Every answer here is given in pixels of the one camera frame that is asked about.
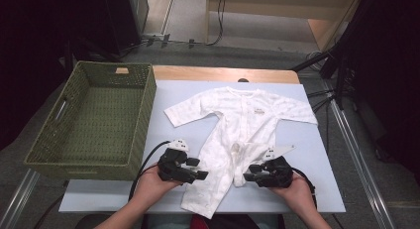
floor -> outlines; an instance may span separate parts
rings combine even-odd
[[[319,51],[306,20],[240,14],[225,14],[224,35],[217,46],[201,45],[189,49],[188,44],[176,42],[194,39],[195,43],[205,43],[207,38],[211,42],[216,40],[219,33],[217,14],[212,13],[209,36],[205,36],[204,0],[192,1],[149,0],[151,10],[145,34],[158,38],[170,34],[169,40],[173,43],[166,48],[157,44],[150,47],[141,46],[127,55],[124,61],[286,69]],[[319,65],[312,65],[298,73],[308,93],[325,89],[325,82],[319,78],[317,68]],[[329,81],[334,84],[334,76]],[[22,166],[23,157],[31,147],[58,94],[59,89],[28,123],[19,138],[0,152],[0,215],[6,212],[15,189],[27,172]],[[310,102],[316,104],[323,98],[325,95],[310,98]],[[374,145],[364,123],[353,108],[352,99],[346,99],[344,112],[358,146],[357,160],[365,159],[367,162],[367,167],[364,165],[362,172],[371,172],[395,226],[379,226],[377,218],[380,217],[373,213],[374,205],[369,201],[369,190],[358,171],[358,161],[352,158],[349,143],[337,121],[337,114],[340,112],[335,112],[332,107],[319,111],[317,118],[320,134],[326,148],[329,149],[331,166],[348,212],[337,214],[336,217],[331,214],[324,215],[325,218],[333,228],[342,228],[336,218],[344,228],[418,228],[420,187],[411,173],[401,165],[385,164],[376,158]],[[16,228],[33,227],[42,213],[65,191],[63,184],[63,180],[51,180],[41,175],[27,201],[27,206],[16,222]],[[73,228],[74,223],[82,216],[57,213],[55,207],[45,221],[45,228]],[[293,214],[285,215],[285,220],[288,228],[305,228]]]

wicker basket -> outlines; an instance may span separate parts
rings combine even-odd
[[[156,88],[151,64],[80,61],[24,164],[56,178],[134,179]]]

baby onesie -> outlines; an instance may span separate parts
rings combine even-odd
[[[311,106],[260,89],[231,87],[210,89],[171,106],[164,113],[174,127],[215,114],[219,121],[200,150],[199,169],[205,180],[189,184],[183,209],[211,218],[234,182],[245,183],[242,173],[275,145],[275,129],[281,120],[317,124]]]

gray floor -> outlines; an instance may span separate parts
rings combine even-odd
[[[171,12],[172,22],[169,20],[166,29],[171,33],[172,40],[187,41],[190,38],[200,40],[200,37],[202,38],[200,36],[201,31],[192,28],[198,26],[191,25],[191,22],[189,22],[190,26],[185,26],[188,24],[185,20],[182,21],[183,23],[181,21],[173,22],[180,20],[179,16],[175,17],[175,11],[177,8],[182,7],[179,3],[175,2],[175,4],[178,7],[174,5]],[[226,26],[226,36],[216,47],[198,45],[190,49],[187,44],[169,43],[167,47],[162,48],[160,42],[155,42],[150,47],[140,46],[134,49],[124,58],[124,61],[151,62],[152,64],[287,69],[303,62],[308,54],[316,51],[313,37],[311,37],[307,25],[302,20],[294,20],[296,22],[292,22],[293,20],[283,19],[283,27],[287,27],[287,29],[277,28],[277,32],[273,32],[269,26],[264,26],[268,25],[270,21],[263,24],[262,27],[264,28],[262,29],[246,30],[243,29],[244,26],[241,26],[240,18],[231,17],[232,20],[230,17],[226,17],[226,20],[230,21],[227,23],[235,25],[231,27]],[[244,22],[250,22],[250,18],[253,17],[247,16],[243,18],[247,19],[243,20]],[[216,34],[217,26],[211,26],[210,35],[214,37]],[[307,68],[300,71],[299,79],[307,93],[324,90],[323,80],[318,77],[318,73],[315,70]],[[40,108],[27,124],[18,139],[9,147],[0,151],[0,215],[3,215],[5,212],[14,190],[27,171],[22,161],[33,144],[59,92],[60,89],[52,94],[45,105]],[[310,98],[310,102],[315,104],[324,98],[325,96]],[[420,215],[420,187],[416,184],[411,172],[403,166],[399,164],[385,164],[376,159],[374,145],[368,136],[364,123],[358,116],[358,113],[353,110],[352,100],[345,100],[345,111],[349,117],[352,129],[357,135],[361,154],[364,155],[370,170],[373,172],[376,183],[388,205],[397,228],[420,228],[420,218],[418,217]],[[319,130],[325,146],[328,146],[331,166],[347,209],[346,213],[340,213],[336,216],[344,228],[379,228],[331,108],[329,108],[328,114],[327,116],[326,108],[320,109],[317,113]],[[327,117],[329,120],[328,139],[326,134]],[[62,185],[63,180],[41,176],[16,228],[33,227],[49,205],[64,192]],[[82,216],[81,214],[58,213],[56,206],[46,219],[44,228],[73,228]],[[332,215],[326,214],[324,216],[333,228],[340,228]],[[305,228],[293,214],[285,215],[285,221],[288,228]]]

table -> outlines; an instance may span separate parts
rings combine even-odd
[[[207,26],[209,12],[217,12],[219,1],[207,0]],[[324,52],[334,45],[358,4],[359,0],[226,0],[225,12],[308,19],[318,48]]]
[[[154,71],[157,79],[157,97],[151,116],[145,157],[158,143],[167,139],[174,140],[180,136],[186,137],[190,147],[188,157],[198,156],[199,146],[204,143],[212,130],[212,126],[217,122],[217,118],[208,117],[204,121],[196,121],[193,124],[188,124],[188,126],[172,129],[173,127],[168,120],[161,114],[165,107],[178,102],[179,99],[177,98],[186,98],[194,91],[228,84],[235,88],[258,87],[280,91],[298,100],[304,101],[306,99],[307,101],[302,85],[298,84],[297,74],[291,70],[156,65]],[[246,78],[252,83],[237,82],[240,78]],[[286,158],[291,165],[305,172],[317,187],[318,209],[321,212],[344,212],[344,204],[317,127],[310,124],[301,123],[299,125],[290,122],[282,126],[284,127],[278,128],[278,131],[284,139],[293,139],[296,136],[303,138],[303,141],[296,140],[300,152],[294,150],[287,153]],[[156,153],[151,157],[150,163],[156,162],[162,151],[160,151],[160,154]],[[310,157],[302,158],[302,154],[310,155]],[[127,202],[130,187],[131,182],[129,181],[71,180],[59,211],[97,212],[118,210]],[[276,195],[268,191],[263,192],[263,190],[267,189],[258,188],[255,183],[247,183],[246,186],[240,188],[231,186],[217,212],[284,213],[290,211]],[[150,208],[149,213],[189,213],[179,206],[183,191],[185,191],[185,186],[170,191],[159,203]]]

